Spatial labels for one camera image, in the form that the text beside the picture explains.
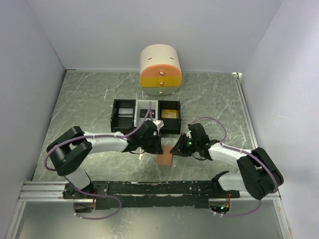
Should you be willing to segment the orange leather card holder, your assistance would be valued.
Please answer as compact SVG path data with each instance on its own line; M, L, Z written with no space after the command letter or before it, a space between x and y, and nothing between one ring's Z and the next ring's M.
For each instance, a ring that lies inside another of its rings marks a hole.
M157 155L155 163L157 165L171 167L172 160L173 160L173 154L171 154L170 151L172 149L173 149L173 147L170 145L162 146L163 154Z

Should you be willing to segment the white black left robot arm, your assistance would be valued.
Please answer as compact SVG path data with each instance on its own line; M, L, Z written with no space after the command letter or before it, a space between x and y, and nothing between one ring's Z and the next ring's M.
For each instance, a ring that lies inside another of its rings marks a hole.
M159 132L163 126L162 120L147 120L126 135L119 131L93 134L74 126L47 147L44 166L67 179L80 198L89 198L93 195L94 186L81 167L89 154L133 152L138 148L150 154L163 154Z

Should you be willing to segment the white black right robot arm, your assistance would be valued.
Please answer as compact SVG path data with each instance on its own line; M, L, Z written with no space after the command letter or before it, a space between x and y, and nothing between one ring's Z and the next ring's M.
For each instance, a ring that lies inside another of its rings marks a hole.
M215 177L217 182L211 186L211 191L217 198L224 197L228 191L245 191L261 200L284 183L281 172L265 149L239 149L211 140L199 123L189 124L188 133L180 135L170 152L182 157L198 153L200 160L221 161L236 167L237 173L225 172Z

